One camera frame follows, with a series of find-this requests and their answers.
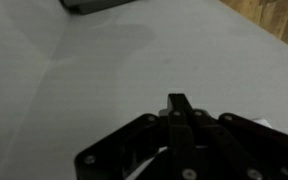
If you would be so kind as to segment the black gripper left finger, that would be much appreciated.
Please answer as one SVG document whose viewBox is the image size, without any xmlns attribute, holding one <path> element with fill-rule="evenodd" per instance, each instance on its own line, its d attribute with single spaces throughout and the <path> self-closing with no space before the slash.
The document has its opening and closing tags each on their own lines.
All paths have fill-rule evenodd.
<svg viewBox="0 0 288 180">
<path fill-rule="evenodd" d="M 74 159 L 77 180 L 125 180 L 166 145 L 167 122 L 143 114 L 81 151 Z"/>
</svg>

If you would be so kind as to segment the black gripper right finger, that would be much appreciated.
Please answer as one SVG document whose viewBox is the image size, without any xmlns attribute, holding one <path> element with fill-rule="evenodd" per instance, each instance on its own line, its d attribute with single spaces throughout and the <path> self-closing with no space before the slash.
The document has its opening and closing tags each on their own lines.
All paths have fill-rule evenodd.
<svg viewBox="0 0 288 180">
<path fill-rule="evenodd" d="M 170 94 L 167 123 L 174 173 L 193 180 L 288 180 L 288 135 L 224 113 L 217 119 Z"/>
</svg>

